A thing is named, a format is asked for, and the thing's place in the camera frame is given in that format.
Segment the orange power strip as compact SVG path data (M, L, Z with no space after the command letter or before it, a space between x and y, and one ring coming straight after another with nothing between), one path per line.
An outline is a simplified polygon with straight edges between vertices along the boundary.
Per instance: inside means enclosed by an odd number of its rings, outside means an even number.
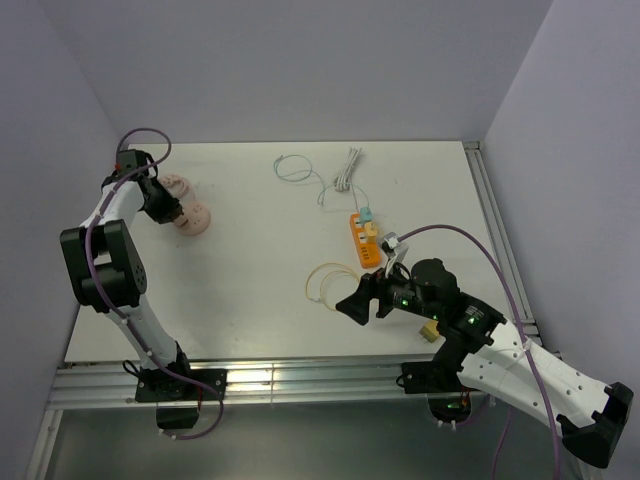
M368 237L364 231L365 224L358 221L357 215L358 213L354 213L350 216L349 226L360 266L363 269L377 268L381 263L381 254L377 244L378 235Z

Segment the teal plug adapter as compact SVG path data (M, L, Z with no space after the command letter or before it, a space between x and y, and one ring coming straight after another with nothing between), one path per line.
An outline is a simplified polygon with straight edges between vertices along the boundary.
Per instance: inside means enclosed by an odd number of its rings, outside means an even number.
M359 209L357 218L361 224L366 224L368 222L371 222L373 220L373 214L371 209L368 206L361 207Z

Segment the dark yellow plug adapter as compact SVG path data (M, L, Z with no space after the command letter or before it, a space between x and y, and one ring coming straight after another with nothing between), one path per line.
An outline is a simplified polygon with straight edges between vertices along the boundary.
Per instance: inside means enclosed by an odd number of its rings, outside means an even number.
M434 343L440 338L440 333L438 331L438 322L435 320L427 321L419 330L420 336L428 341L429 343Z

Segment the pink round power socket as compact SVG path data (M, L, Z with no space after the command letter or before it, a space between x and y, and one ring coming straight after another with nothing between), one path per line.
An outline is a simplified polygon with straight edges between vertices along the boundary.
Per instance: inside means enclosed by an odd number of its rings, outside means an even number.
M210 225L211 215L205 204L196 198L196 191L184 177L169 174L159 179L161 185L176 198L182 213L172 221L176 229L185 236L197 236Z

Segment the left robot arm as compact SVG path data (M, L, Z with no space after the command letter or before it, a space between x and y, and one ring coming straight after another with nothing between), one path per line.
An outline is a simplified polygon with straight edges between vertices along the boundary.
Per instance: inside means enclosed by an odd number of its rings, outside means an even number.
M60 245L78 303L112 320L140 359L138 378L159 381L172 399L195 386L186 355L161 326L146 298L147 276L129 231L143 212L158 224L184 217L183 207L157 178L157 163L141 150L116 154L113 173L90 217L60 234Z

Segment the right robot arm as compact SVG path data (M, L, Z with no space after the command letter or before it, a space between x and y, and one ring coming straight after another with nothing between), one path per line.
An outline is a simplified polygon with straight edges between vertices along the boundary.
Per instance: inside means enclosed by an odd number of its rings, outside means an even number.
M399 309L436 321L444 339L433 358L438 386L452 390L461 383L491 394L556 427L575 457L596 468L609 466L633 401L626 385L593 379L521 339L514 322L462 292L439 259L366 273L336 309L365 325L372 300L379 318Z

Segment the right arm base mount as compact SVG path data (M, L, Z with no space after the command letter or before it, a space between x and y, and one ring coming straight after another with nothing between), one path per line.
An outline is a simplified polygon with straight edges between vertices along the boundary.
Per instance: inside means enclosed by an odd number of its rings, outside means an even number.
M396 385L407 395L425 394L432 416L443 422L462 422L472 413L471 390L457 375L432 361L404 362Z

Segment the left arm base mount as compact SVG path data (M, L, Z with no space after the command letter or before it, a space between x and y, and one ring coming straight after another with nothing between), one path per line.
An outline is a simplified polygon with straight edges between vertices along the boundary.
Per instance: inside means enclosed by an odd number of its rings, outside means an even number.
M137 403L156 405L156 425L171 433L191 430L199 420L203 401L224 398L227 371L225 369L196 369L189 377L216 391L211 393L199 385L177 380L160 370L143 369L137 373Z

